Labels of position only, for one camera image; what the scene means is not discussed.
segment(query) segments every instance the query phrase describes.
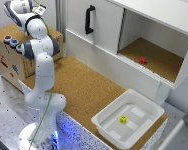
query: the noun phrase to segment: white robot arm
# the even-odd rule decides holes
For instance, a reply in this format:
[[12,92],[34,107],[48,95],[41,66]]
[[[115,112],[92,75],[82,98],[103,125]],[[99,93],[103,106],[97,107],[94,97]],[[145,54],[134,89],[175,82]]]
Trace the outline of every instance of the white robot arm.
[[[24,30],[34,38],[22,44],[22,54],[36,62],[36,84],[32,92],[26,96],[25,102],[28,107],[40,110],[41,121],[50,98],[50,94],[46,94],[45,91],[51,89],[55,82],[54,62],[51,56],[59,53],[59,46],[54,38],[47,35],[45,24],[39,15],[32,13],[32,9],[31,0],[7,1],[4,4],[7,16],[18,25],[20,30]],[[52,94],[48,111],[32,146],[40,149],[42,143],[51,138],[51,135],[57,130],[56,113],[63,110],[65,106],[64,95]],[[33,140],[37,128],[29,137],[30,140]]]

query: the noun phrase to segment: yellow object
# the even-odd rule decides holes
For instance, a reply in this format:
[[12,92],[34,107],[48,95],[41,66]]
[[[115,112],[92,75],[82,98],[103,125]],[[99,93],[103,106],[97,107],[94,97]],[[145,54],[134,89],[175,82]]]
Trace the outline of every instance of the yellow object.
[[127,117],[122,115],[122,116],[120,117],[120,122],[121,122],[121,123],[126,123],[126,122],[127,122]]

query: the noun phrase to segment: cabinet shelf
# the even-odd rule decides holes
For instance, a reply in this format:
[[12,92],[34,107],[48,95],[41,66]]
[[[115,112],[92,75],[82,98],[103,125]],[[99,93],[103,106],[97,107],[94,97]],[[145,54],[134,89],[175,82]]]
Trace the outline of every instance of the cabinet shelf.
[[141,65],[172,82],[175,82],[184,61],[184,58],[143,38],[138,38],[119,53],[137,63],[140,57],[146,57],[146,63]]

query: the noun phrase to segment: cabinet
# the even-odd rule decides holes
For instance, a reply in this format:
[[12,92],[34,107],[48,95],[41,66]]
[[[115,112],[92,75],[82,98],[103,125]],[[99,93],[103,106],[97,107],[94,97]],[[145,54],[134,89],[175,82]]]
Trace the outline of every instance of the cabinet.
[[[91,13],[94,32],[86,35],[85,9],[89,5],[96,5],[96,11]],[[68,54],[125,89],[134,88],[151,99],[167,93],[163,96],[165,99],[169,89],[177,88],[188,77],[188,3],[180,0],[69,0],[67,13]],[[74,48],[72,43],[83,44],[82,49]],[[139,64],[143,55],[147,57],[148,66],[155,61],[152,68]]]

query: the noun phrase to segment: red block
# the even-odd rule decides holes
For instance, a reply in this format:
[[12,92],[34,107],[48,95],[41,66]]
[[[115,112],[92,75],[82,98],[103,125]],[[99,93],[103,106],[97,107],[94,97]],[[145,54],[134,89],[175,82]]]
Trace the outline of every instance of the red block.
[[141,57],[139,63],[145,64],[145,61],[146,61],[146,57]]

